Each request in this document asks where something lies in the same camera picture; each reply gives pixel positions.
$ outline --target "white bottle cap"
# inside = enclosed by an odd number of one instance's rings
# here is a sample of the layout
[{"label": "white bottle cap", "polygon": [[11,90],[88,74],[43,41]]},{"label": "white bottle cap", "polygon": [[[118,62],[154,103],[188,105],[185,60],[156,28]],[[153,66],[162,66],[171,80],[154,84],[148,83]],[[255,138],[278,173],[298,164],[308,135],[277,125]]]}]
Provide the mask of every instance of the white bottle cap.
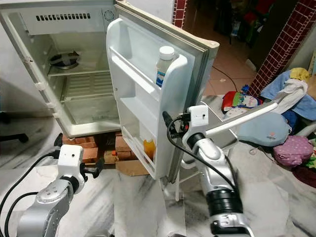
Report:
[{"label": "white bottle cap", "polygon": [[159,57],[162,60],[171,60],[174,57],[174,48],[171,46],[163,46],[159,49]]}]

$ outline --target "open refrigerator door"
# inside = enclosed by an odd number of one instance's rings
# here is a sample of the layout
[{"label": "open refrigerator door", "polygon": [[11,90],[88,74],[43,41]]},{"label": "open refrigerator door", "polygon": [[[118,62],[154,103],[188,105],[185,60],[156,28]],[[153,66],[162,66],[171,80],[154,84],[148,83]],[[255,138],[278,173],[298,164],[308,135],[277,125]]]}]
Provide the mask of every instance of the open refrigerator door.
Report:
[{"label": "open refrigerator door", "polygon": [[[197,38],[124,1],[107,29],[107,56],[124,140],[153,178],[174,176],[181,161],[166,135],[162,112],[172,117],[201,100],[219,43]],[[176,57],[162,87],[156,84],[159,49]],[[146,142],[154,145],[152,157]]]}]

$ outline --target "bottle label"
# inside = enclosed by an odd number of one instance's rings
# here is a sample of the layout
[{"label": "bottle label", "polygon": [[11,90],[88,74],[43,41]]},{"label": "bottle label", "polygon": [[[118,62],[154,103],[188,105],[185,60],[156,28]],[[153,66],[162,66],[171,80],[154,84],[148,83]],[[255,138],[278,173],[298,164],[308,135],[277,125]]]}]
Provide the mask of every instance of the bottle label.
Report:
[{"label": "bottle label", "polygon": [[162,72],[157,72],[156,85],[162,87],[163,79],[166,74]]}]

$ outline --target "white cloth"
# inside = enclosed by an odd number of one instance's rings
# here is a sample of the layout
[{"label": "white cloth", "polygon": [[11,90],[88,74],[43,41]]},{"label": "white cloth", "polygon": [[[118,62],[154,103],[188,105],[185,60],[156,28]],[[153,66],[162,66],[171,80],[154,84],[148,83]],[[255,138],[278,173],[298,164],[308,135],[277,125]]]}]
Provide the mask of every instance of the white cloth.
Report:
[{"label": "white cloth", "polygon": [[280,90],[273,101],[278,106],[272,110],[275,113],[282,114],[291,109],[307,93],[307,83],[303,80],[289,79],[285,82],[283,90]]}]

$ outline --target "white wall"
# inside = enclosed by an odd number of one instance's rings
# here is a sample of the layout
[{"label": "white wall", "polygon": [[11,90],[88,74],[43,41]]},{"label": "white wall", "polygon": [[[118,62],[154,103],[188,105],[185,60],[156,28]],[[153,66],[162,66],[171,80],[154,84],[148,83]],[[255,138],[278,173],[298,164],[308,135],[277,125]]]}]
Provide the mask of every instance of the white wall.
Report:
[{"label": "white wall", "polygon": [[0,111],[46,111],[39,91],[0,24]]},{"label": "white wall", "polygon": [[291,62],[287,66],[287,70],[292,68],[305,68],[308,70],[314,49],[316,49],[316,25],[311,29],[304,42],[291,59]]},{"label": "white wall", "polygon": [[174,0],[126,0],[130,4],[142,9],[169,23],[172,22]]}]

